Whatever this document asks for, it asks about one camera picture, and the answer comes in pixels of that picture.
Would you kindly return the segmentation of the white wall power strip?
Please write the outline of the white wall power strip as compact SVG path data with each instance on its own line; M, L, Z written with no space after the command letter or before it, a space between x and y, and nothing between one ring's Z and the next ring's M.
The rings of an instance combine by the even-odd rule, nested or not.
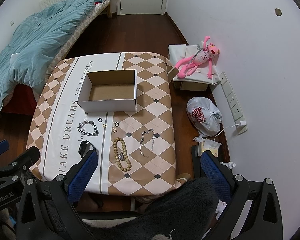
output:
M239 101L237 99L237 96L231 86L230 81L228 80L225 72L221 72L221 74L219 75L220 80L221 80L221 86L222 86L222 90L224 92L224 95L226 97L226 100L228 102L228 106L230 108L230 111L232 113L232 117L234 122L238 122L238 121L246 121L243 111L241 109L241 106L239 104Z

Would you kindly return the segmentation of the white cloth covered box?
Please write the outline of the white cloth covered box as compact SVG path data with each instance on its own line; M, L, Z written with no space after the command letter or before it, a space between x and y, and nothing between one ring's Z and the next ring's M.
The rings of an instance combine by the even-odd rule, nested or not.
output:
M211 43L203 48L200 45L170 44L169 60L177 70L174 82L181 83L187 90L205 90L208 85L220 83L216 63L219 49Z

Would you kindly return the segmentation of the white plastic bag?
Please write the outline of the white plastic bag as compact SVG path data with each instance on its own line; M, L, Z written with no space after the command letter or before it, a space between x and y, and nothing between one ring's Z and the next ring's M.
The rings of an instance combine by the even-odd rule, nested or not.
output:
M221 112L210 99L200 96L191 98L187 102L186 112L202 136L213 137L221 130Z

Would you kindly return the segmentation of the tissue pack on floor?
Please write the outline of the tissue pack on floor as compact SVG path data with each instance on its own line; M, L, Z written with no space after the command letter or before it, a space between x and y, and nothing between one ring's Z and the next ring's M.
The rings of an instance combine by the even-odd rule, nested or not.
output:
M196 157L200 157L204 151L210 151L214 157L218 157L218 149L222 145L221 143L203 138L202 136L194 137L193 140L198 143Z

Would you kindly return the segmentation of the open cardboard box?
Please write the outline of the open cardboard box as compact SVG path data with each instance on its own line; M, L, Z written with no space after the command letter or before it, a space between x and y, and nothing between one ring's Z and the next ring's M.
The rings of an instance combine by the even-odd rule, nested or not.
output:
M136 70L104 70L85 75L77 103L87 113L134 112L136 98Z

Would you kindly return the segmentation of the checkered printed tablecloth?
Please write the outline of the checkered printed tablecloth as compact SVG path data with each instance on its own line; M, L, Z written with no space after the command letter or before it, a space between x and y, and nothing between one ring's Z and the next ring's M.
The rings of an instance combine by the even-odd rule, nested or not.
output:
M137 71L136 111L83 111L77 100L85 75L119 69ZM88 140L99 158L88 192L158 196L180 187L175 174L171 72L165 57L149 52L61 60L42 91L31 122L27 146L40 151L32 173L42 180L66 174L80 161L80 143Z

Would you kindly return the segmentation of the pink panther plush toy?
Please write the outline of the pink panther plush toy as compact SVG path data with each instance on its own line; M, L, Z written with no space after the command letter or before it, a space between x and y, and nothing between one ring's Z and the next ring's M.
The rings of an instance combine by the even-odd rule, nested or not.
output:
M192 75L198 67L208 62L209 71L207 78L212 80L212 60L220 54L220 49L213 43L207 44L209 39L210 36L205 36L202 41L202 48L194 55L181 59L175 64L175 68L178 70L178 78L184 79L186 76Z

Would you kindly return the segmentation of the black fuzzy cushion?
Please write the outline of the black fuzzy cushion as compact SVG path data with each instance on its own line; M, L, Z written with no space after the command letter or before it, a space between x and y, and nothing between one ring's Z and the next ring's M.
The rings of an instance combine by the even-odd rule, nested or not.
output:
M218 202L207 178L191 180L156 199L140 217L111 228L106 239L201 239Z

